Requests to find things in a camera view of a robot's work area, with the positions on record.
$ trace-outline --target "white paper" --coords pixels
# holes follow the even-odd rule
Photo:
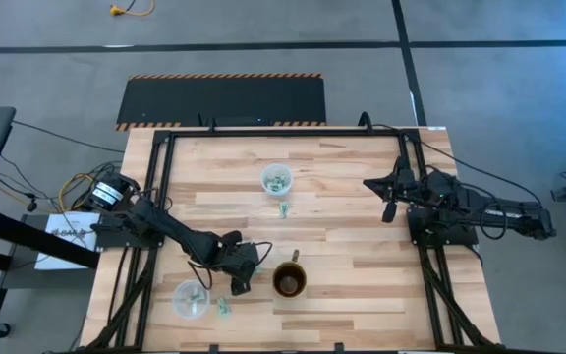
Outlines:
[[[62,214],[49,215],[47,226],[45,226],[45,232],[94,251],[97,235],[95,235],[95,232],[91,230],[90,226],[93,223],[97,223],[99,220],[99,214],[94,212],[70,211],[66,212],[65,216]],[[48,258],[45,257],[47,257],[47,255],[42,253],[38,254],[38,257],[36,258],[37,262],[34,264],[34,269],[57,270],[86,268],[86,266],[76,265],[53,256]]]

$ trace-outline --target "black mat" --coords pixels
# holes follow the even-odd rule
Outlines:
[[[324,125],[321,74],[187,74],[130,77],[118,131],[220,126]]]

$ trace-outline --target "chair wheel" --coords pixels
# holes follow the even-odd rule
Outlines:
[[[0,338],[5,338],[10,334],[10,325],[0,323]]]

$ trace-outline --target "cup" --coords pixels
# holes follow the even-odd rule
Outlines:
[[[284,298],[299,296],[307,285],[307,275],[298,260],[299,250],[294,250],[292,260],[278,266],[272,276],[274,290]]]

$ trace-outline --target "yellow cable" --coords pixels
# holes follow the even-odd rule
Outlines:
[[[13,195],[12,193],[10,193],[10,192],[8,192],[8,191],[6,191],[6,190],[3,189],[2,187],[0,187],[0,192],[3,193],[3,194],[5,194],[6,196],[12,198],[13,200],[15,200],[15,201],[21,203],[22,205],[24,205],[24,206],[26,206],[26,207],[28,206],[28,203],[26,203],[26,201],[22,200],[21,198],[18,198],[17,196]],[[36,209],[37,209],[37,210],[40,210],[40,211],[43,211],[43,212],[49,212],[49,213],[51,213],[51,212],[58,212],[57,210],[48,210],[48,209],[44,209],[44,208],[40,208],[40,207],[37,207]]]
[[[80,207],[85,201],[79,201],[78,204],[76,206],[72,206],[71,209],[66,209],[65,208],[65,203],[63,202],[63,193],[65,192],[65,190],[67,189],[67,187],[69,187],[69,185],[71,183],[73,183],[74,181],[77,181],[81,178],[86,178],[87,180],[90,181],[90,187],[93,188],[93,177],[91,177],[90,175],[86,174],[86,173],[78,173],[76,174],[74,177],[72,177],[69,181],[65,182],[65,184],[63,185],[63,188],[60,189],[60,191],[58,192],[58,205],[60,206],[60,209],[64,211],[71,211],[71,210],[75,210],[78,207]]]
[[[149,10],[142,12],[142,13],[136,13],[136,12],[132,12],[132,11],[126,11],[122,8],[120,8],[117,5],[111,5],[110,6],[110,14],[112,16],[119,16],[119,15],[131,15],[131,16],[147,16],[149,14],[152,13],[152,11],[154,11],[154,0],[151,0],[150,6],[149,6]]]

